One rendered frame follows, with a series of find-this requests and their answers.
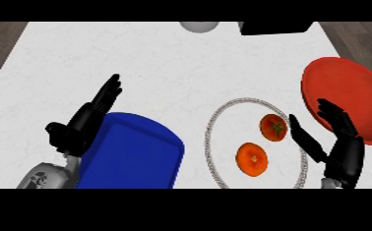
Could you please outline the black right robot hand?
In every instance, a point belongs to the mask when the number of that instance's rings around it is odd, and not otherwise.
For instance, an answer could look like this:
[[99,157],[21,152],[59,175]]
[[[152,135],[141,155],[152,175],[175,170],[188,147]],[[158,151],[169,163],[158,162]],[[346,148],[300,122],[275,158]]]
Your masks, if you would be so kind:
[[330,123],[335,135],[331,152],[325,152],[294,114],[290,115],[291,137],[313,161],[325,164],[325,178],[337,180],[343,189],[355,189],[363,169],[365,141],[343,108],[325,98],[319,98],[318,102],[318,115]]

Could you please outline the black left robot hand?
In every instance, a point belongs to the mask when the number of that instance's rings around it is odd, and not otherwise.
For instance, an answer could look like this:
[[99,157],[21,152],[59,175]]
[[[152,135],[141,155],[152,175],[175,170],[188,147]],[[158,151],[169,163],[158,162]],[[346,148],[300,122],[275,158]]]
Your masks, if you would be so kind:
[[123,92],[120,75],[114,74],[102,85],[90,102],[86,102],[68,124],[51,122],[46,125],[49,144],[56,151],[82,157],[95,142],[105,116]]

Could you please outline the orange squash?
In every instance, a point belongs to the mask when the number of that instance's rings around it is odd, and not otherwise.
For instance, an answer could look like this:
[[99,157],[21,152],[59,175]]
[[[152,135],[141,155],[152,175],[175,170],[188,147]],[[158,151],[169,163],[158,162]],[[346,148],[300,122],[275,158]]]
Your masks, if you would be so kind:
[[242,144],[235,154],[235,162],[245,175],[260,176],[269,165],[268,154],[262,146],[254,143]]

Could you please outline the red bowl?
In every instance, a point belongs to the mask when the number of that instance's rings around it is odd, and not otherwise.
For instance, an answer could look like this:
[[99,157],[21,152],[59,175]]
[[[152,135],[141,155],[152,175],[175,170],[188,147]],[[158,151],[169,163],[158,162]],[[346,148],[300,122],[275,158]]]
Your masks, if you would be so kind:
[[372,145],[372,71],[356,62],[340,57],[316,59],[304,69],[301,94],[307,109],[324,127],[319,98],[325,98],[349,114],[366,144]]

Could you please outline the white round placemat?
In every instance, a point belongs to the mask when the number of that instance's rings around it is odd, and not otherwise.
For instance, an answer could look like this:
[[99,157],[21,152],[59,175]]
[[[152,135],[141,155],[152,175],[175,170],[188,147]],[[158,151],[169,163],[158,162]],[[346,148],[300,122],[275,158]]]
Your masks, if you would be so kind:
[[[260,120],[276,114],[288,125],[281,142],[269,141],[260,132]],[[257,177],[245,175],[235,162],[238,148],[245,143],[262,146],[269,165]],[[290,118],[268,101],[244,97],[226,102],[214,112],[206,131],[206,157],[213,178],[222,189],[303,189],[309,159],[291,139]]]

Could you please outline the blue rectangular tray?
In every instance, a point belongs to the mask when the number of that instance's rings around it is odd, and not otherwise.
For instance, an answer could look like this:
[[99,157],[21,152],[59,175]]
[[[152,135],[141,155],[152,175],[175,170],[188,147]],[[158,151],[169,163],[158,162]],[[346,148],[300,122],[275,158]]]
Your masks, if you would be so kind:
[[172,189],[185,154],[176,134],[133,113],[108,113],[82,158],[79,189]]

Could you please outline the red tomato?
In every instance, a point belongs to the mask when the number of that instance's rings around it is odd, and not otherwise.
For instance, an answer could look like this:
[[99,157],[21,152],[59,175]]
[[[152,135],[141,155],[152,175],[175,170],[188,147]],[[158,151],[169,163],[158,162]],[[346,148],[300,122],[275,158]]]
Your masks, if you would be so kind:
[[288,133],[285,120],[276,114],[266,114],[260,120],[260,132],[263,137],[272,142],[281,142]]

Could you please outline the grey round object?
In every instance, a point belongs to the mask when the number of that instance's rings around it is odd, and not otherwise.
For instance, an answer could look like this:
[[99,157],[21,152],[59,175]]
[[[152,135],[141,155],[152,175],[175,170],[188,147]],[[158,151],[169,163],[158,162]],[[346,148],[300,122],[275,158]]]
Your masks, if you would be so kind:
[[219,26],[219,22],[182,22],[180,26],[191,32],[206,33]]

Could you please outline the black appliance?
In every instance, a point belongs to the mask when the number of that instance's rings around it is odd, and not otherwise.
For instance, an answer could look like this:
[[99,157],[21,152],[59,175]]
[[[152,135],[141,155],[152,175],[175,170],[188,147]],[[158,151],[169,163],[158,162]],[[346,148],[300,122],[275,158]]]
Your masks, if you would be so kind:
[[242,35],[265,35],[306,32],[312,24],[312,22],[239,22],[238,26]]

